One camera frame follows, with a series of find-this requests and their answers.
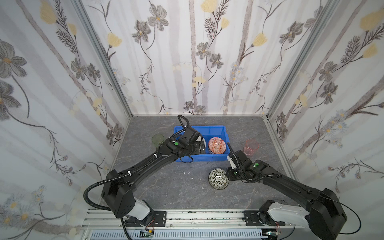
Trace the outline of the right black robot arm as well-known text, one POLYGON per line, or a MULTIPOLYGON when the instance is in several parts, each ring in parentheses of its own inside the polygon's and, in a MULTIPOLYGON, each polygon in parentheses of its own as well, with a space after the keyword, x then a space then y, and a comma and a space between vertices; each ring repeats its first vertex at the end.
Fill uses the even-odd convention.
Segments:
POLYGON ((332 190, 319 190, 297 182, 261 160, 252 162, 243 151, 230 149, 228 161, 231 163, 227 169, 229 181, 261 183, 298 204, 294 207, 267 201, 259 209, 261 223, 292 223, 309 228, 321 240, 335 240, 341 234, 348 218, 332 190))

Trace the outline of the red patterned bottom bowl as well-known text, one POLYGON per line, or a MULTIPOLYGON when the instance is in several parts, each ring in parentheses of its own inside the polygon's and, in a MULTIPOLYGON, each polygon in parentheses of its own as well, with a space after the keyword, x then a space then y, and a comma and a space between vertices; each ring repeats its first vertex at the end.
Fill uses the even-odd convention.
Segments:
POLYGON ((215 155, 224 154, 227 149, 227 145, 225 141, 219 137, 211 138, 209 140, 208 147, 209 147, 210 153, 215 155))

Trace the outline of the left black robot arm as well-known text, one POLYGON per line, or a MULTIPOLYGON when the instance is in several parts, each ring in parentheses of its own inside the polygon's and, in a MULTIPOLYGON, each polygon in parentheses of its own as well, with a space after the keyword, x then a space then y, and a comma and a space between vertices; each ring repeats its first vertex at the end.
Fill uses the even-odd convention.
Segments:
POLYGON ((193 155, 202 155, 206 152, 205 142, 200 132, 194 129, 189 120, 178 115, 182 129, 165 139, 156 150, 133 167, 121 172, 110 171, 105 180, 87 187, 83 193, 85 202, 96 209, 110 211, 117 219, 125 216, 144 220, 151 214, 150 206, 134 196, 135 189, 141 182, 168 164, 187 157, 194 161, 193 155), (101 197, 107 206, 94 203, 89 192, 102 186, 101 197))

